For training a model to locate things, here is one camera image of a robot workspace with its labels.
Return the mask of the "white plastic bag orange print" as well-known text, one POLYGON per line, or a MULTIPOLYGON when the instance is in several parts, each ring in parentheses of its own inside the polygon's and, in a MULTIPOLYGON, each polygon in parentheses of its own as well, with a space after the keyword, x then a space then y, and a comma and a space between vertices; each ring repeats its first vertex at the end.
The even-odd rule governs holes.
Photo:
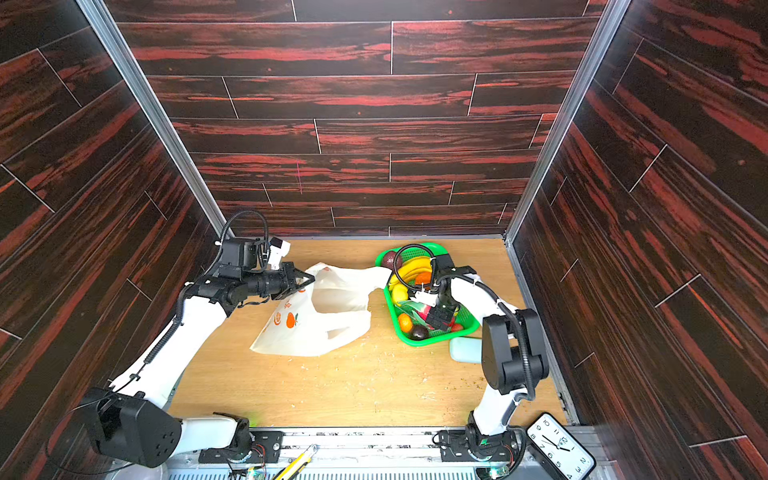
POLYGON ((391 270, 340 268, 317 263, 315 281, 279 302, 250 346, 264 355, 316 357, 341 348, 368 332, 369 295, 387 286, 391 270))

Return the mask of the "pink dragon fruit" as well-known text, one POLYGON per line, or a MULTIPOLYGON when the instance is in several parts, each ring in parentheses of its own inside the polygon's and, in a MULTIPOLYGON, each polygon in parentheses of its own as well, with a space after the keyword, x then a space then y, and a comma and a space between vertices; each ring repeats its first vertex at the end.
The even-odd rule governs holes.
MULTIPOLYGON (((402 310, 404 313, 408 314, 413 319, 414 323, 418 322, 419 324, 423 324, 424 326, 426 326, 428 329, 434 330, 432 327, 430 327, 427 324, 427 313, 429 312, 431 307, 432 306, 429 306, 423 303, 407 301, 402 306, 402 310)), ((460 329, 461 329, 461 326, 457 324, 457 320, 455 318, 455 323, 453 324, 450 330, 437 330, 437 331, 448 332, 448 331, 456 331, 460 329)))

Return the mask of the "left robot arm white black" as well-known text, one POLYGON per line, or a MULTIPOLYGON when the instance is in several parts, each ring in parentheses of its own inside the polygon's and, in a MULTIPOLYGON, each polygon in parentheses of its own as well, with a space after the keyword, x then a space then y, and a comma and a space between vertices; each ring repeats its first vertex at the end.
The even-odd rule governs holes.
POLYGON ((244 417, 213 414, 180 419, 166 410, 178 380, 214 331, 251 296, 282 300, 311 285, 314 275, 287 262, 277 270, 204 274, 185 285, 171 322, 107 388, 92 388, 80 408, 92 449, 154 468, 201 450, 247 459, 253 438, 244 417))

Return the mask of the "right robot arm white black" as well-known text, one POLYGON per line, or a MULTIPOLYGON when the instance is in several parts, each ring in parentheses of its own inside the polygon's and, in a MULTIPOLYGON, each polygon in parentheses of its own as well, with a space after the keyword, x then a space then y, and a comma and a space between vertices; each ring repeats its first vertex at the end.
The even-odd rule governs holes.
POLYGON ((504 301, 475 273, 437 276, 437 305, 459 304, 482 323, 481 367, 487 382, 471 411, 466 434, 478 442, 503 434, 517 406, 536 398, 549 375, 544 331, 538 314, 504 301))

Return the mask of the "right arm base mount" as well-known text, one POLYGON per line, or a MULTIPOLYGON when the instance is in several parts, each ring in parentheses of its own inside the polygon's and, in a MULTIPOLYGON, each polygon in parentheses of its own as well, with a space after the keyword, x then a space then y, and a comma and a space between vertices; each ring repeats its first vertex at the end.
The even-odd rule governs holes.
POLYGON ((519 456, 522 441, 507 431, 485 436, 467 429, 440 430, 432 436, 443 462, 504 462, 512 464, 519 456))

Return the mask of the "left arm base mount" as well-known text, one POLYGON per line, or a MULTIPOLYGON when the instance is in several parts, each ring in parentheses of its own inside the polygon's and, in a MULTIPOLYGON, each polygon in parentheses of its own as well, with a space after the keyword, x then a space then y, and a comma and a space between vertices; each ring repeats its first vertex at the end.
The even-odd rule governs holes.
POLYGON ((262 465, 278 462, 285 436, 283 431, 258 430, 250 426, 247 418, 237 415, 215 412, 214 417, 234 420, 235 430, 227 446, 202 450, 199 463, 262 465))

